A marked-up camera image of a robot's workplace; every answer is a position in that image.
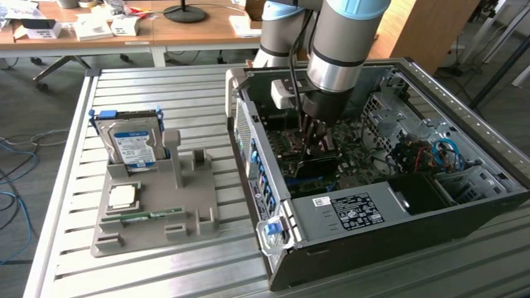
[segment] gray plastic holder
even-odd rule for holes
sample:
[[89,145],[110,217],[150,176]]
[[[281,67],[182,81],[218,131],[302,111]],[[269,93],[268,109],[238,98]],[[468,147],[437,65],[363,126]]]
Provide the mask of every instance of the gray plastic holder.
[[[149,171],[129,173],[125,165],[106,165],[90,254],[116,255],[218,236],[218,211],[210,156],[193,150],[178,156],[180,133],[162,132],[169,158],[157,160]],[[136,194],[129,207],[108,207],[114,186],[130,185]],[[162,212],[161,217],[137,221],[130,218]]]

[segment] green circuit board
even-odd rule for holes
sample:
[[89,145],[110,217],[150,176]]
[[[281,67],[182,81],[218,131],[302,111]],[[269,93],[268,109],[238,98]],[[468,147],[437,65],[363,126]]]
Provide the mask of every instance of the green circuit board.
[[359,142],[359,129],[357,123],[348,120],[341,120],[334,125],[332,139],[334,140],[336,152],[332,157],[338,159],[336,170],[325,176],[316,175],[304,179],[296,179],[293,176],[301,156],[301,136],[297,129],[266,132],[292,198],[367,185],[376,178],[388,175],[387,169],[379,170],[372,164],[368,150],[363,148]]

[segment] lamp base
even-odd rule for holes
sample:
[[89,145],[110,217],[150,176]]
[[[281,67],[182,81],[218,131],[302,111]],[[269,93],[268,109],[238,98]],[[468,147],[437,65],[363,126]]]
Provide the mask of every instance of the lamp base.
[[185,6],[185,11],[182,11],[181,6],[170,6],[164,9],[164,16],[177,23],[196,23],[204,20],[206,14],[194,6]]

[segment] white box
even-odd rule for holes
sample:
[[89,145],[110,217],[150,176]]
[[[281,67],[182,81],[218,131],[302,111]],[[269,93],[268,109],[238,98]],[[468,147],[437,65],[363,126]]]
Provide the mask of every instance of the white box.
[[79,20],[73,24],[73,29],[79,42],[113,37],[110,28],[104,20]]
[[124,17],[114,19],[110,25],[110,31],[116,36],[136,36],[138,33],[138,17]]
[[55,22],[51,29],[25,29],[30,39],[57,39],[59,35],[59,23]]

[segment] metal table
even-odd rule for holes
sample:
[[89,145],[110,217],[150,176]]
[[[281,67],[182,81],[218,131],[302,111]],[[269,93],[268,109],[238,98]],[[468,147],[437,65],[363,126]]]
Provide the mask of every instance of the metal table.
[[[465,239],[285,291],[266,290],[265,268],[224,126],[224,72],[241,66],[102,70],[86,76],[23,297],[528,294],[530,204],[497,216]],[[90,108],[124,111],[156,106],[164,109],[165,127],[180,129],[178,150],[206,147],[212,155],[221,234],[202,242],[93,258],[88,248],[106,154],[88,126],[86,113]]]

